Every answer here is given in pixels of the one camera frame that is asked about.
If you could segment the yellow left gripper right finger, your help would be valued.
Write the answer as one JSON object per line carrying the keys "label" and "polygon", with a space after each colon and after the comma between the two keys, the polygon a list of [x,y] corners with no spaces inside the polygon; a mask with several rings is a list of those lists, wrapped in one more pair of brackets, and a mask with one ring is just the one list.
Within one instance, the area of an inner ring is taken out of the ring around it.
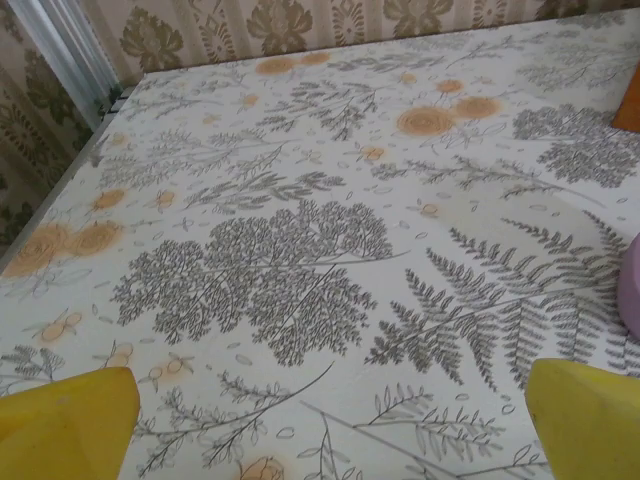
{"label": "yellow left gripper right finger", "polygon": [[525,401],[554,478],[639,478],[637,378],[539,359]]}

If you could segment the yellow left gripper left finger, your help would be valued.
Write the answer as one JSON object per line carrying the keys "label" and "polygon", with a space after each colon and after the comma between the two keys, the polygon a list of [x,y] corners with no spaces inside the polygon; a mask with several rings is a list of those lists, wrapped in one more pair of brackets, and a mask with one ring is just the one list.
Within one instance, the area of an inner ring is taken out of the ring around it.
{"label": "yellow left gripper left finger", "polygon": [[109,367],[1,399],[3,479],[116,479],[140,410],[127,367]]}

